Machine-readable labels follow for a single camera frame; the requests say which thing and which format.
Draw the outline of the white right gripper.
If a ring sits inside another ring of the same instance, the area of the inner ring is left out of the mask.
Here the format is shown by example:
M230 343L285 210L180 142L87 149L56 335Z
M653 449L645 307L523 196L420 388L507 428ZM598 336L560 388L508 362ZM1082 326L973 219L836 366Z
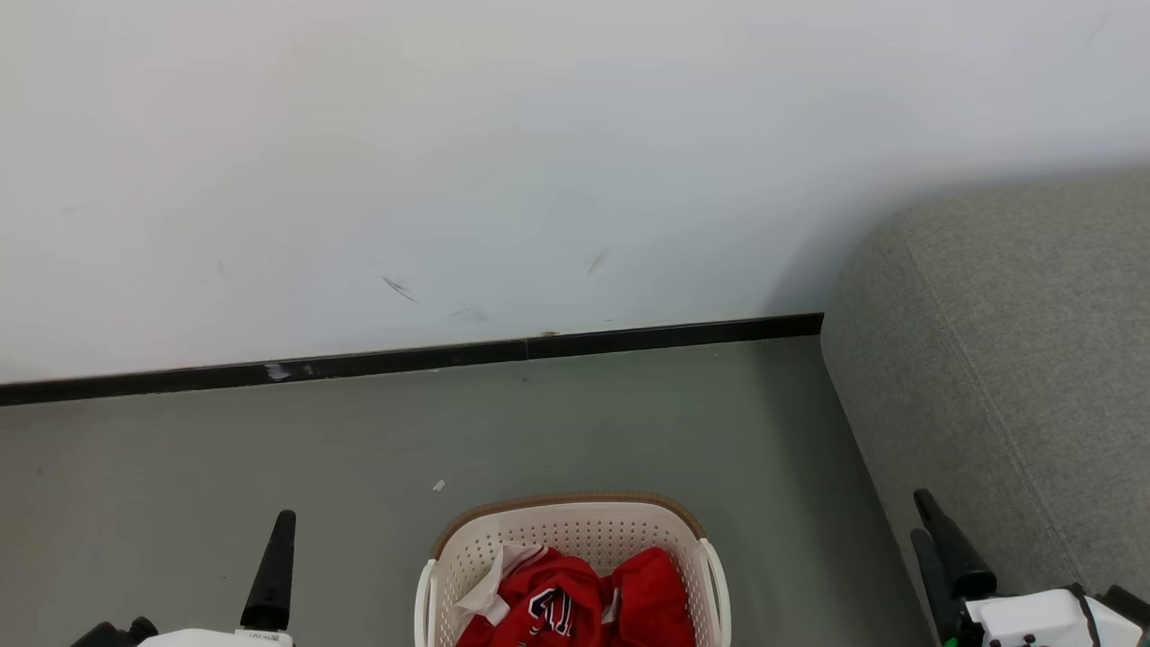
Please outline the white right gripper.
M915 490L923 529L908 533L938 639L945 646L1142 646L1145 602L1110 590L995 595L995 573L928 490ZM957 602L956 599L974 599Z

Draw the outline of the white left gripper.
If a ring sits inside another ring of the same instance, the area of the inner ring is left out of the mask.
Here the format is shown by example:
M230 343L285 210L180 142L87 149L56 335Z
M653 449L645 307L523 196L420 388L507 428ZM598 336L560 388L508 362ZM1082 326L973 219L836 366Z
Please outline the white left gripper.
M296 513L283 510L273 525L270 540L256 570L241 613L241 629L223 632L181 629L148 636L140 647L271 647L296 646L290 634L293 562L296 561Z

